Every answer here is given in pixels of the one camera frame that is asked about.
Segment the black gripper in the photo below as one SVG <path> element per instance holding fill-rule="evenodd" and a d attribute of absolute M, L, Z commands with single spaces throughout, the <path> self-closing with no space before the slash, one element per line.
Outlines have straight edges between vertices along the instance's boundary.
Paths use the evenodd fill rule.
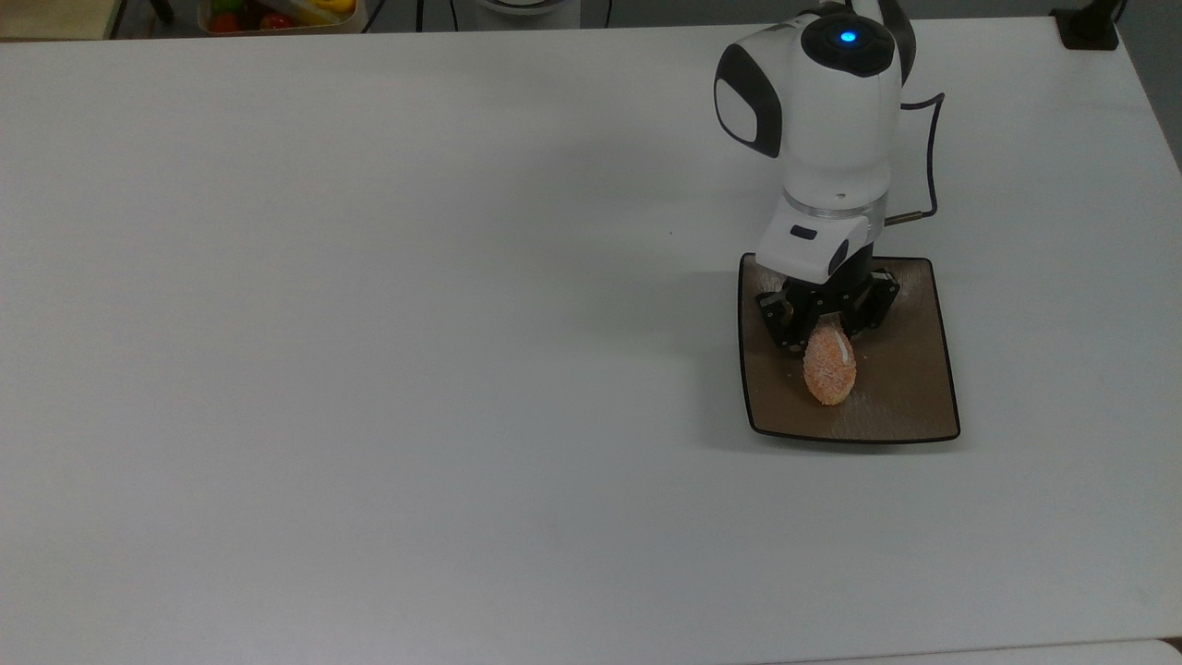
<path fill-rule="evenodd" d="M 845 335 L 879 330 L 900 294 L 891 270 L 873 268 L 873 245 L 851 254 L 824 283 L 785 278 L 779 291 L 756 295 L 756 309 L 773 345 L 803 353 L 819 317 L 838 312 Z"/>

